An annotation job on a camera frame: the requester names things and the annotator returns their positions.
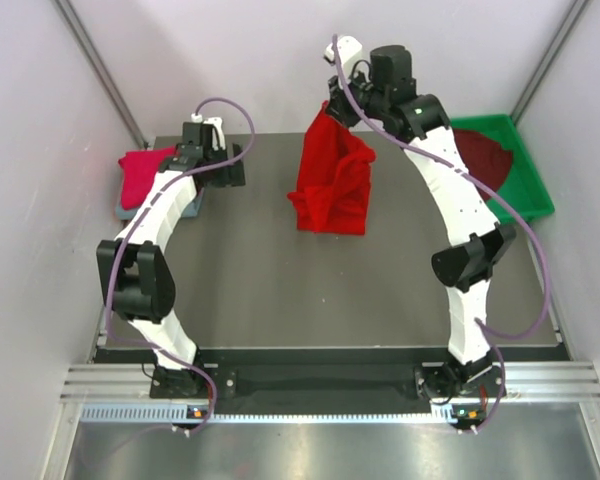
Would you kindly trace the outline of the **bright red t-shirt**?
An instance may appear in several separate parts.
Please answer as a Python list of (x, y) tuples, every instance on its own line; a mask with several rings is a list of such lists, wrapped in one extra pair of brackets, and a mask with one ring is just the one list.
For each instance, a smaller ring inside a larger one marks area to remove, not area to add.
[(376, 153), (326, 113), (307, 129), (295, 190), (287, 194), (300, 231), (363, 235)]

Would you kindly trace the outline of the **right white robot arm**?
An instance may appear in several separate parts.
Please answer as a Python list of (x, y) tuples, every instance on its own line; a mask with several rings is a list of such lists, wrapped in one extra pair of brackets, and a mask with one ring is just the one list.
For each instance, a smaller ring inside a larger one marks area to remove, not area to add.
[(351, 36), (326, 47), (325, 60), (338, 73), (329, 81), (327, 113), (346, 128), (368, 117), (405, 143), (404, 153), (424, 179), (441, 214), (449, 245), (433, 254), (431, 266), (445, 286), (449, 304), (449, 358), (415, 371), (418, 393), (447, 403), (478, 389), (492, 368), (493, 352), (481, 324), (493, 270), (516, 237), (501, 224), (477, 188), (439, 99), (420, 94), (410, 52), (401, 45), (378, 47), (370, 55)]

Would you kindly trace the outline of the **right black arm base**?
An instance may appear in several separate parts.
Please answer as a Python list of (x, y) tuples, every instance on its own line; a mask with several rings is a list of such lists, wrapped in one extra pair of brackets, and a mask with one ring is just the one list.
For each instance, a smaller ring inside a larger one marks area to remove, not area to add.
[(435, 405), (492, 401), (503, 386), (502, 369), (493, 365), (470, 377), (447, 363), (425, 363), (414, 368), (416, 393)]

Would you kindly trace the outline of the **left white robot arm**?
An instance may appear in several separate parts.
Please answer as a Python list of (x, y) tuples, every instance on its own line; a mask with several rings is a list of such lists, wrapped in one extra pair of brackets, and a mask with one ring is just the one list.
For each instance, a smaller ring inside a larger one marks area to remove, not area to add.
[(132, 220), (96, 249), (106, 308), (135, 328), (156, 356), (156, 398), (193, 397), (206, 387), (198, 347), (175, 313), (176, 286), (164, 252), (205, 187), (244, 185), (242, 162), (227, 162), (241, 152), (239, 145), (227, 145), (221, 118), (193, 115), (183, 125), (180, 143), (157, 152), (151, 188)]

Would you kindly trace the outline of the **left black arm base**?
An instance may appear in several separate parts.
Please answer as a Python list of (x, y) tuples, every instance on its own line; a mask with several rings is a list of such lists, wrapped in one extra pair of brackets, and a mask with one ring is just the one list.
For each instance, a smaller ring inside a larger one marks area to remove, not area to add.
[[(235, 395), (237, 372), (226, 368), (203, 370), (214, 381), (219, 399)], [(158, 366), (151, 378), (149, 397), (153, 399), (203, 399), (211, 397), (211, 387), (207, 380), (190, 370), (169, 370)]]

